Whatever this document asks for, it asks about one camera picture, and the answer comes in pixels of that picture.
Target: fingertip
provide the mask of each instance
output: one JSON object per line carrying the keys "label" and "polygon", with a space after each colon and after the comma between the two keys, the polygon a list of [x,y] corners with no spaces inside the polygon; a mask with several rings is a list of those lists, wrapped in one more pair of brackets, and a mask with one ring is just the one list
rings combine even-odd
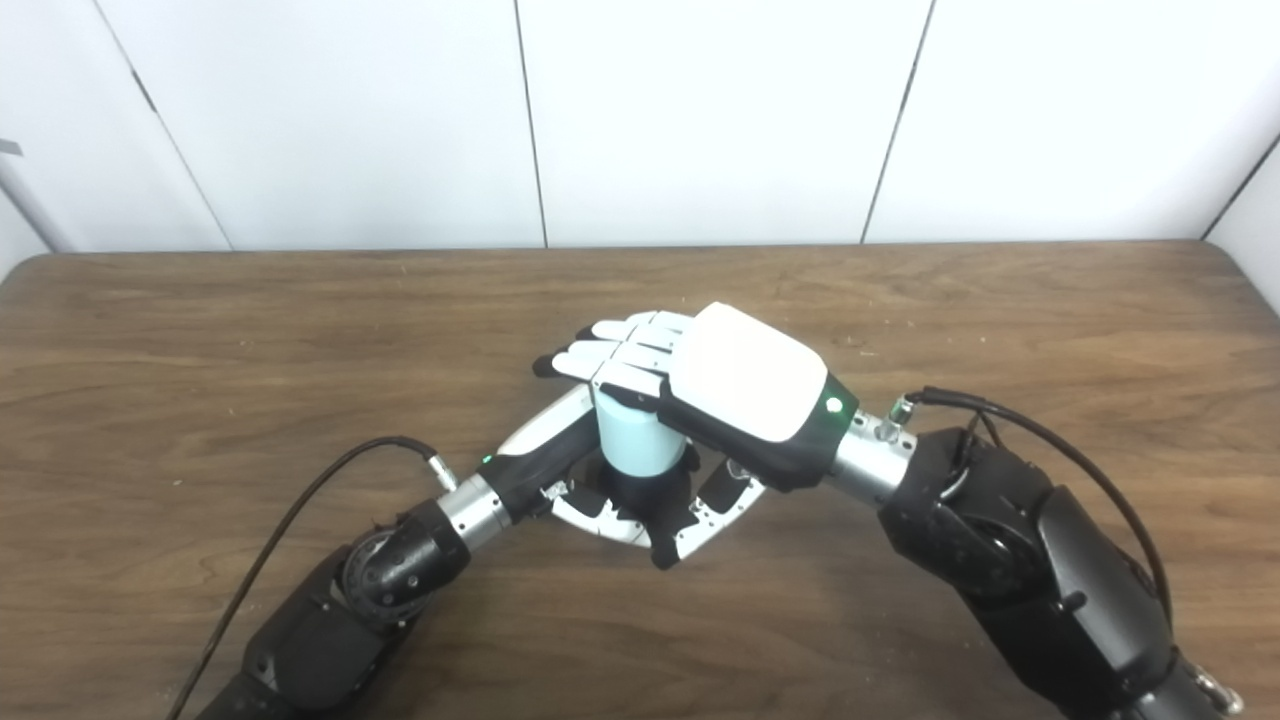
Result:
{"label": "fingertip", "polygon": [[553,357],[556,357],[554,352],[550,355],[543,355],[538,360],[534,360],[534,375],[539,378],[559,377],[559,372],[557,372],[556,366],[552,364]]}

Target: black cable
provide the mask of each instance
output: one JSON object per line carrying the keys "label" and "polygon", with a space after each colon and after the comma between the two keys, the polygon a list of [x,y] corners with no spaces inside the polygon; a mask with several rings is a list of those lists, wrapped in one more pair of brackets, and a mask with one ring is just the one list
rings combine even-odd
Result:
{"label": "black cable", "polygon": [[996,423],[983,411],[978,411],[978,419],[982,420],[982,425],[987,428],[987,434],[991,436],[991,442],[996,447],[1005,447],[1005,441],[1000,439],[1000,430],[996,429]]}
{"label": "black cable", "polygon": [[1084,473],[1089,475],[1089,478],[1097,483],[1100,488],[1102,488],[1102,492],[1106,493],[1107,498],[1111,500],[1111,503],[1115,505],[1116,510],[1120,511],[1120,515],[1124,516],[1125,523],[1129,524],[1129,529],[1133,530],[1134,537],[1138,538],[1138,544],[1142,546],[1142,552],[1147,556],[1147,566],[1151,569],[1151,579],[1156,585],[1156,594],[1160,597],[1160,605],[1165,610],[1165,620],[1169,623],[1169,626],[1172,628],[1172,593],[1169,589],[1169,575],[1165,573],[1165,564],[1160,559],[1160,551],[1156,550],[1156,541],[1151,538],[1151,533],[1147,532],[1147,527],[1143,524],[1142,518],[1138,516],[1138,511],[1133,509],[1133,505],[1130,505],[1129,500],[1123,492],[1120,492],[1120,488],[1117,488],[1116,484],[1111,482],[1111,478],[1108,478],[1101,468],[1089,460],[1088,456],[1080,452],[1071,443],[1062,439],[1061,436],[1044,425],[1041,425],[1036,420],[977,395],[925,387],[919,392],[908,393],[906,400],[920,405],[960,407],[1009,420],[1010,423],[1021,427],[1053,446],[1055,450],[1079,465],[1079,468],[1084,470]]}
{"label": "black cable", "polygon": [[218,650],[218,643],[221,642],[223,635],[227,633],[227,626],[230,625],[232,618],[236,616],[236,611],[239,609],[241,603],[244,602],[244,596],[247,596],[250,588],[253,587],[253,580],[257,579],[257,574],[262,570],[262,565],[266,565],[266,560],[271,556],[271,552],[275,551],[275,546],[279,544],[285,530],[289,529],[293,519],[302,511],[302,506],[305,506],[307,501],[311,500],[311,496],[324,487],[324,484],[328,483],[329,479],[333,478],[338,470],[342,470],[348,462],[375,447],[383,447],[387,445],[412,450],[421,455],[422,460],[428,461],[438,455],[434,447],[413,438],[399,436],[380,437],[362,442],[348,450],[342,455],[342,457],[334,460],[332,465],[316,475],[316,479],[311,480],[311,484],[302,491],[302,495],[300,495],[297,500],[293,501],[293,505],[289,506],[284,518],[280,518],[279,524],[275,525],[275,530],[271,532],[271,537],[266,539],[266,544],[264,544],[262,550],[257,553],[257,560],[255,560],[253,565],[251,565],[248,571],[244,573],[244,579],[241,580],[239,587],[236,588],[236,594],[232,596],[230,603],[227,606],[227,610],[223,611],[223,616],[218,619],[218,624],[214,625],[214,633],[209,637],[209,642],[205,643],[205,650],[200,653],[200,659],[196,661],[196,666],[192,667],[191,675],[187,676],[187,682],[183,683],[182,689],[178,691],[178,697],[173,701],[173,707],[169,708],[169,714],[165,715],[165,720],[178,720],[178,716],[182,715],[182,710],[187,705],[187,698],[191,697],[191,692],[196,689],[196,683],[200,682],[200,675],[204,674],[209,661],[214,657],[214,651]]}

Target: white panel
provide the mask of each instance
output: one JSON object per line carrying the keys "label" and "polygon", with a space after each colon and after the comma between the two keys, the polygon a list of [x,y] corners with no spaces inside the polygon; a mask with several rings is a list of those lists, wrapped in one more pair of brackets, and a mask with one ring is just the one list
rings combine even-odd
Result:
{"label": "white panel", "polygon": [[61,250],[228,249],[91,0],[0,0],[0,138]]}
{"label": "white panel", "polygon": [[511,0],[105,0],[237,249],[541,246]]}
{"label": "white panel", "polygon": [[1280,131],[1274,0],[940,0],[868,241],[1199,237]]}
{"label": "white panel", "polygon": [[1280,313],[1280,152],[1258,168],[1208,237]]}
{"label": "white panel", "polygon": [[927,0],[525,0],[553,246],[856,242]]}
{"label": "white panel", "polygon": [[31,229],[9,196],[0,192],[0,281],[4,281],[18,263],[45,251],[45,243],[36,231]]}

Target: wooden table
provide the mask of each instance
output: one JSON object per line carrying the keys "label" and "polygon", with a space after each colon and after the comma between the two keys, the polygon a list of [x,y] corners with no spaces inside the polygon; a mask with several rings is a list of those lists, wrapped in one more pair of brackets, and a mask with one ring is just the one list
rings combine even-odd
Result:
{"label": "wooden table", "polygon": [[[0,287],[0,717],[161,716],[333,457],[404,433],[467,470],[564,389],[532,357],[712,300],[817,348],[872,411],[934,383],[1076,442],[1160,543],[1190,657],[1280,716],[1280,323],[1215,247],[1146,242],[38,259]],[[324,553],[429,478],[385,450],[325,489],[191,711]],[[667,573],[526,523],[435,610],[364,717],[1055,717],[829,488],[765,496]]]}

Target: white robotic hand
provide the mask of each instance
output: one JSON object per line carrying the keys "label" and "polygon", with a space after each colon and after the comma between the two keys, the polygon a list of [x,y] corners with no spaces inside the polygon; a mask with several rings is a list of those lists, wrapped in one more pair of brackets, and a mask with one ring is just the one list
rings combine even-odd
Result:
{"label": "white robotic hand", "polygon": [[719,302],[696,316],[602,320],[535,364],[735,459],[780,491],[818,484],[858,415],[858,398],[817,352]]}

